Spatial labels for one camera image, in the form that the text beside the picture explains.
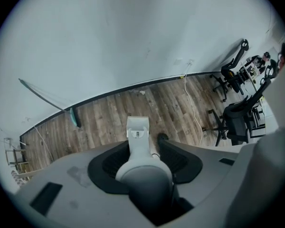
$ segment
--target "black chair backrest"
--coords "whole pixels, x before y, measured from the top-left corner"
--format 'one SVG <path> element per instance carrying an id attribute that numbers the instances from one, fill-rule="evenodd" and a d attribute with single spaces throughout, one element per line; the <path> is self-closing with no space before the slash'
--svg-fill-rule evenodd
<path id="1" fill-rule="evenodd" d="M 268 65 L 266 67 L 266 70 L 265 70 L 265 78 L 275 78 L 278 74 L 278 67 L 277 67 L 277 63 L 276 61 L 274 60 L 270 60 L 270 65 Z"/>
<path id="2" fill-rule="evenodd" d="M 240 59 L 242 58 L 244 52 L 248 51 L 248 49 L 249 49 L 249 44 L 248 44 L 248 41 L 245 39 L 241 43 L 241 49 L 237 53 L 236 59 L 234 59 L 230 63 L 224 65 L 222 67 L 222 70 L 230 70 L 230 69 L 235 68 L 238 65 L 238 62 L 240 61 Z"/>
<path id="3" fill-rule="evenodd" d="M 261 85 L 259 90 L 248 100 L 248 96 L 237 104 L 229 105 L 225 108 L 223 115 L 230 118 L 238 118 L 246 115 L 248 111 L 258 102 L 258 100 L 262 97 L 264 90 L 271 84 L 269 78 L 264 80 L 264 83 Z"/>

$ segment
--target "green object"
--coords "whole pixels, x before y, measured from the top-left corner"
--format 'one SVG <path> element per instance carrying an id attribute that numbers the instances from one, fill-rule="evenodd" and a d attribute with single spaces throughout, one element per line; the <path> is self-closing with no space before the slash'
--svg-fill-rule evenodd
<path id="1" fill-rule="evenodd" d="M 34 93 L 36 96 L 38 96 L 41 100 L 44 100 L 46 103 L 52 105 L 53 107 L 59 109 L 60 111 L 63 111 L 65 113 L 67 113 L 66 110 L 56 106 L 55 104 L 51 103 L 50 101 L 48 101 L 46 98 L 44 98 L 43 96 L 41 96 L 39 93 L 37 93 L 35 90 L 33 90 L 31 87 L 29 87 L 29 85 L 22 79 L 19 79 L 20 83 L 22 83 L 29 91 L 31 91 L 32 93 Z M 74 110 L 73 108 L 70 109 L 70 117 L 71 117 L 71 121 L 72 123 L 77 127 L 78 124 L 77 124 L 77 121 L 76 121 L 76 117 L 75 117 L 75 114 L 74 114 Z"/>
<path id="2" fill-rule="evenodd" d="M 70 116 L 71 116 L 72 123 L 77 127 L 77 121 L 76 121 L 76 118 L 75 118 L 75 115 L 74 115 L 74 111 L 73 111 L 72 108 L 70 109 Z"/>

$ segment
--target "black office chair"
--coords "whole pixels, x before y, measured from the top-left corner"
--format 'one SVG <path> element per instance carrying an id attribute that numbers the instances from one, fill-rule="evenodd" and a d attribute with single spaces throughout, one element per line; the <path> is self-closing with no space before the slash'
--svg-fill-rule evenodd
<path id="1" fill-rule="evenodd" d="M 209 114 L 213 113 L 218 127 L 212 129 L 204 128 L 203 131 L 218 131 L 218 138 L 215 146 L 218 146 L 221 139 L 227 138 L 231 139 L 232 145 L 242 144 L 243 142 L 248 143 L 248 131 L 251 133 L 256 130 L 256 128 L 251 127 L 251 131 L 247 128 L 247 119 L 250 121 L 247 114 L 262 97 L 263 91 L 270 85 L 270 83 L 271 81 L 269 78 L 265 79 L 259 90 L 252 97 L 248 99 L 248 96 L 246 96 L 243 101 L 230 104 L 225 108 L 221 117 L 218 117 L 213 109 L 208 111 Z"/>
<path id="2" fill-rule="evenodd" d="M 220 77 L 215 77 L 213 74 L 210 75 L 210 78 L 214 77 L 216 79 L 216 81 L 219 82 L 219 86 L 215 87 L 213 89 L 213 91 L 215 92 L 217 88 L 222 87 L 223 88 L 223 92 L 224 92 L 224 97 L 225 99 L 223 99 L 223 102 L 225 102 L 227 100 L 227 92 L 228 89 L 226 87 L 226 85 L 228 87 L 232 87 L 234 89 L 235 92 L 241 92 L 242 95 L 244 95 L 244 92 L 242 91 L 240 85 L 242 83 L 244 83 L 244 80 L 242 78 L 242 76 L 240 75 L 240 73 L 237 73 L 236 75 L 231 71 L 231 69 L 235 68 L 238 64 L 238 62 L 240 61 L 241 57 L 243 56 L 245 51 L 248 51 L 249 49 L 249 45 L 248 45 L 248 41 L 245 39 L 242 41 L 241 44 L 241 49 L 238 52 L 237 56 L 235 59 L 232 59 L 230 63 L 224 65 L 221 69 L 221 73 L 224 76 L 224 80 L 223 81 Z"/>

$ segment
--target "wooden floor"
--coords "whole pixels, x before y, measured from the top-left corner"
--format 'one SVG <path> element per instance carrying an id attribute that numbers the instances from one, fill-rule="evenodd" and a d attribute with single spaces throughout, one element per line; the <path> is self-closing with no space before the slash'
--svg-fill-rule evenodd
<path id="1" fill-rule="evenodd" d="M 229 93 L 227 102 L 222 103 L 222 93 L 212 91 L 215 80 L 209 75 L 190 76 L 186 81 L 195 116 L 202 127 L 216 127 L 214 116 L 209 115 L 208 110 L 222 114 L 225 106 L 239 101 L 237 94 Z M 76 110 L 81 128 L 73 126 L 69 114 L 61 114 L 37 127 L 46 145 L 36 129 L 23 136 L 23 142 L 28 144 L 26 156 L 32 170 L 45 168 L 52 162 L 49 151 L 57 160 L 71 153 L 126 140 L 127 116 L 130 115 L 149 117 L 153 152 L 158 133 L 167 133 L 171 140 L 190 145 L 198 146 L 200 142 L 201 129 L 184 90 L 184 78 L 111 95 Z M 216 138 L 217 133 L 204 132 L 201 145 L 214 146 Z M 220 146 L 226 145 L 231 145 L 231 141 L 220 142 Z"/>

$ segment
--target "white cable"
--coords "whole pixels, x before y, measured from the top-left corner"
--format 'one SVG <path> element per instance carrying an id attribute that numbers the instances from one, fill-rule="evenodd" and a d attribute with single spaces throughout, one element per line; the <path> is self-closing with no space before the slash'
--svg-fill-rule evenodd
<path id="1" fill-rule="evenodd" d="M 238 96 L 238 98 L 239 98 L 239 102 L 241 102 L 241 101 L 242 101 L 242 99 L 241 99 L 241 97 L 239 96 L 239 94 L 237 94 L 237 96 Z"/>
<path id="2" fill-rule="evenodd" d="M 34 128 L 35 128 L 36 131 L 38 132 L 39 136 L 42 138 L 42 136 L 41 136 L 41 134 L 39 133 L 38 129 L 37 129 L 35 126 L 34 126 Z M 50 152 L 50 150 L 49 150 L 49 148 L 48 148 L 47 143 L 44 141 L 43 138 L 42 138 L 42 140 L 43 140 L 43 143 L 45 144 L 45 146 L 47 147 L 47 151 L 49 152 L 49 154 L 50 154 L 50 156 L 51 156 L 51 158 L 52 158 L 52 161 L 54 161 L 54 158 L 53 158 L 52 153 Z"/>
<path id="3" fill-rule="evenodd" d="M 250 95 L 252 95 L 250 92 L 248 92 L 248 90 L 246 89 L 245 85 L 243 85 L 243 87 L 245 88 L 246 92 Z"/>
<path id="4" fill-rule="evenodd" d="M 198 120 L 196 119 L 195 110 L 194 110 L 194 107 L 193 107 L 193 104 L 192 104 L 192 101 L 191 101 L 191 96 L 189 95 L 189 93 L 187 92 L 187 89 L 186 89 L 186 77 L 187 77 L 188 71 L 189 71 L 189 69 L 191 68 L 191 66 L 192 66 L 192 63 L 189 64 L 188 70 L 187 70 L 186 75 L 185 75 L 185 91 L 186 91 L 187 95 L 189 96 L 189 100 L 190 100 L 190 104 L 191 104 L 192 109 L 193 109 L 193 115 L 194 115 L 195 121 L 198 123 L 198 125 L 199 125 L 199 127 L 200 127 L 200 131 L 201 131 L 201 133 L 200 133 L 200 140 L 199 140 L 199 146 L 200 146 L 201 139 L 203 138 L 203 129 L 202 129 L 202 127 L 200 126 Z"/>

